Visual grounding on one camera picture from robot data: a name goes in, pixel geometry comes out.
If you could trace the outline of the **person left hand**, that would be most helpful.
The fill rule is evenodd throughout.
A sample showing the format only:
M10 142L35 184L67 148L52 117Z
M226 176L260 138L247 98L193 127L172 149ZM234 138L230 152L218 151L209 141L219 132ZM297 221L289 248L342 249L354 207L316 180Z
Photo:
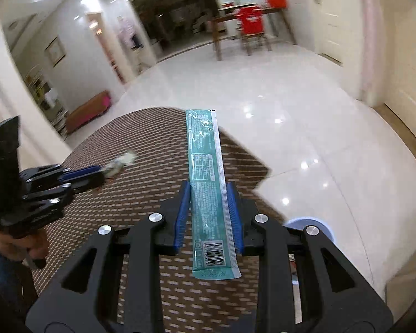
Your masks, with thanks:
M23 238L14 239L0 231L0 253L9 260L22 262L28 256L32 260L45 259L49 254L49 239L45 229L38 229Z

